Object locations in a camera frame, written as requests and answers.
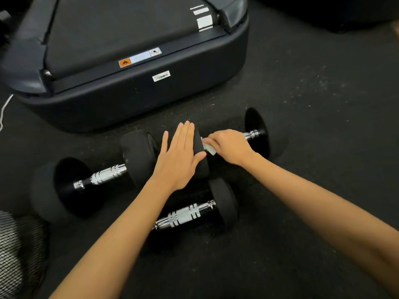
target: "rubber gym floor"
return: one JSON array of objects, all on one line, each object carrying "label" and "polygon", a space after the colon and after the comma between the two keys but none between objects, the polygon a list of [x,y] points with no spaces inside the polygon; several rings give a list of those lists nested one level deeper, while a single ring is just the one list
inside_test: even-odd
[{"label": "rubber gym floor", "polygon": [[[277,164],[399,229],[399,40],[387,23],[334,34],[250,0],[242,71],[215,88],[90,134],[56,130],[12,100],[0,133],[0,209],[31,212],[28,189],[42,164],[65,156],[93,170],[122,163],[119,137],[148,129],[159,141],[187,119],[202,135],[243,130],[247,107],[290,125]],[[0,102],[9,91],[0,87]],[[226,233],[207,221],[159,236],[143,248],[122,298],[387,298],[384,290],[325,243],[240,168],[211,159],[212,176],[232,184],[240,208]],[[108,185],[92,218],[51,227],[50,260],[36,298],[47,298],[135,198],[129,178]]]}]

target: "mesh fan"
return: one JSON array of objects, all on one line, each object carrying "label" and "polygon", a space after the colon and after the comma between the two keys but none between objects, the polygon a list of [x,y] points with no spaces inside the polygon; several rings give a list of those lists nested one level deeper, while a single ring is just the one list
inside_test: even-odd
[{"label": "mesh fan", "polygon": [[44,278],[47,248],[42,220],[0,211],[0,299],[33,295]]}]

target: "left hand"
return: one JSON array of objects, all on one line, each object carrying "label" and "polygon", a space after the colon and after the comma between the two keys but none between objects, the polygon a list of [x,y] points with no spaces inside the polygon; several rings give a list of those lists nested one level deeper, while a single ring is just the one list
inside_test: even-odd
[{"label": "left hand", "polygon": [[168,132],[162,138],[161,152],[158,156],[152,179],[163,182],[172,192],[183,189],[193,177],[198,163],[206,156],[202,151],[194,155],[194,124],[180,123],[167,149]]}]

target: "hand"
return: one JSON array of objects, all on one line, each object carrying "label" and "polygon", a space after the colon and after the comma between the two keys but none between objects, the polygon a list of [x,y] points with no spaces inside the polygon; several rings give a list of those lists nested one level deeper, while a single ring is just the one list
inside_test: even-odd
[{"label": "hand", "polygon": [[158,156],[152,179],[170,186],[172,192],[183,189],[193,177],[198,163],[206,156],[202,151],[194,155],[194,124],[186,121],[177,130],[167,149],[168,132],[162,138],[161,152]]},{"label": "hand", "polygon": [[234,165],[242,166],[245,157],[253,153],[245,136],[236,130],[216,131],[202,139],[202,142],[214,147],[217,154]]}]

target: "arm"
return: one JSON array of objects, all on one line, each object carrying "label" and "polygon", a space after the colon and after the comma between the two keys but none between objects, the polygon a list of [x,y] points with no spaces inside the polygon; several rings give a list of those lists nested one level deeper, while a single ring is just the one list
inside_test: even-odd
[{"label": "arm", "polygon": [[327,242],[399,298],[399,232],[345,199],[264,159],[242,133],[218,131],[203,140],[251,173]]},{"label": "arm", "polygon": [[152,177],[94,243],[51,295],[60,298],[118,298],[144,241],[173,191],[184,188],[205,152],[193,155],[194,124],[179,124],[167,149],[165,132]]}]

